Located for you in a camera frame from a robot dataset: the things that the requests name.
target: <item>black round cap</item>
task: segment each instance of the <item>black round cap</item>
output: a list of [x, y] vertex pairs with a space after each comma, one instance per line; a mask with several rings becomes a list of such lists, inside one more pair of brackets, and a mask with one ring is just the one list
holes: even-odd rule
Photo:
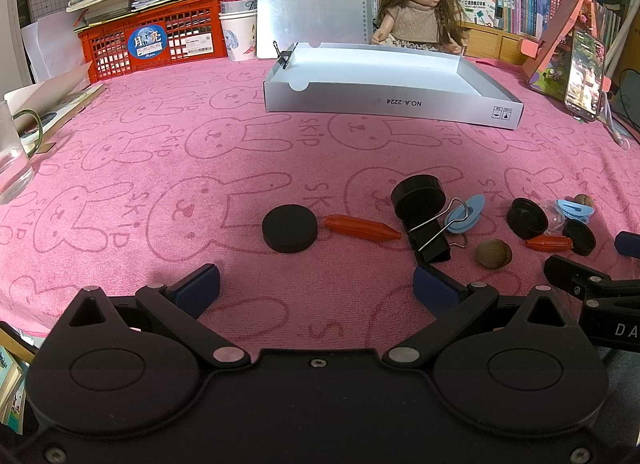
[[596, 237], [580, 220], [568, 220], [562, 229], [562, 234], [574, 241], [575, 254], [589, 256], [596, 248]]
[[446, 200], [440, 181], [433, 175], [413, 175], [400, 182], [391, 192], [391, 202], [396, 216], [401, 220], [425, 211], [437, 215]]
[[507, 211], [507, 223], [523, 240], [542, 235], [549, 227], [549, 220], [542, 208], [529, 199], [515, 199]]
[[272, 209], [262, 221], [266, 244], [279, 253], [299, 253], [316, 241], [318, 220], [313, 211], [296, 204]]

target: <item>white wall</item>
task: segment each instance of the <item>white wall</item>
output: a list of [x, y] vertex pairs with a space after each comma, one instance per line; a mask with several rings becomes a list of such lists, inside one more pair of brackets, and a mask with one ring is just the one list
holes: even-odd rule
[[31, 84], [15, 0], [0, 0], [0, 97]]

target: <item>wooden drawer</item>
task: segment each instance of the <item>wooden drawer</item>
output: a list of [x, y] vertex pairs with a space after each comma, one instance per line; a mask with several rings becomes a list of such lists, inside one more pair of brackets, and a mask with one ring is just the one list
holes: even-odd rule
[[463, 23], [468, 30], [465, 55], [473, 58], [499, 59], [512, 65], [522, 65], [526, 57], [520, 53], [520, 36], [491, 27]]

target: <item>green mug handle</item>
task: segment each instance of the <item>green mug handle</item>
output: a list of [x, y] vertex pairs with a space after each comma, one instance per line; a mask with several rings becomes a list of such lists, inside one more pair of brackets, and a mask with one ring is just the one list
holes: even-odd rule
[[14, 115], [14, 121], [18, 118], [21, 117], [22, 115], [26, 115], [26, 114], [30, 114], [33, 116], [33, 118], [36, 120], [36, 123], [38, 123], [38, 139], [36, 140], [36, 143], [33, 145], [33, 149], [27, 153], [27, 158], [31, 159], [31, 157], [33, 157], [36, 154], [36, 151], [38, 151], [38, 149], [40, 148], [40, 146], [42, 145], [42, 137], [44, 136], [44, 130], [42, 129], [42, 121], [40, 119], [40, 116], [34, 112], [33, 110], [21, 110], [18, 113], [16, 113]]

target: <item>orange plastic tube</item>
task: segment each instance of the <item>orange plastic tube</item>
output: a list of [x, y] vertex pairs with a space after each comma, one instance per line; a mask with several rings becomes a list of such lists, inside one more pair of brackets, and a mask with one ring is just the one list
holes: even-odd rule
[[539, 237], [531, 238], [527, 240], [525, 244], [534, 251], [543, 251], [544, 253], [557, 253], [574, 248], [574, 241], [571, 238], [552, 237], [549, 235], [540, 235]]
[[386, 224], [346, 215], [329, 215], [324, 220], [324, 225], [336, 233], [365, 240], [386, 241], [402, 238], [401, 233]]

